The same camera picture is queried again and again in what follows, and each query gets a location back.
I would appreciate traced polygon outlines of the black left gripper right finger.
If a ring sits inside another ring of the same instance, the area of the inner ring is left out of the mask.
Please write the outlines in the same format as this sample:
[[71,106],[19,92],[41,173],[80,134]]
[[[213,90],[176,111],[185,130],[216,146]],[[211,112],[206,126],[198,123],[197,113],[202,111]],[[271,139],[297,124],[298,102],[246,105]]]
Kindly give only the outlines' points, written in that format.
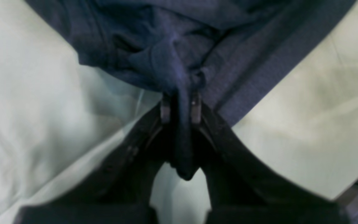
[[239,140],[195,92],[194,162],[204,172],[207,224],[349,224],[346,211],[277,174]]

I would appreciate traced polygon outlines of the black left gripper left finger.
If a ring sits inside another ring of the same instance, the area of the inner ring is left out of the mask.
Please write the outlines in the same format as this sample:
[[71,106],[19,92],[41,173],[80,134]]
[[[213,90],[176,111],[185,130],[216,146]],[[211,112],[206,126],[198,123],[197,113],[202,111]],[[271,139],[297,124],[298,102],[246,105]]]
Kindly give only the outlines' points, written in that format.
[[16,224],[157,224],[150,198],[173,148],[172,100],[164,95],[124,141],[78,185],[58,198],[20,208]]

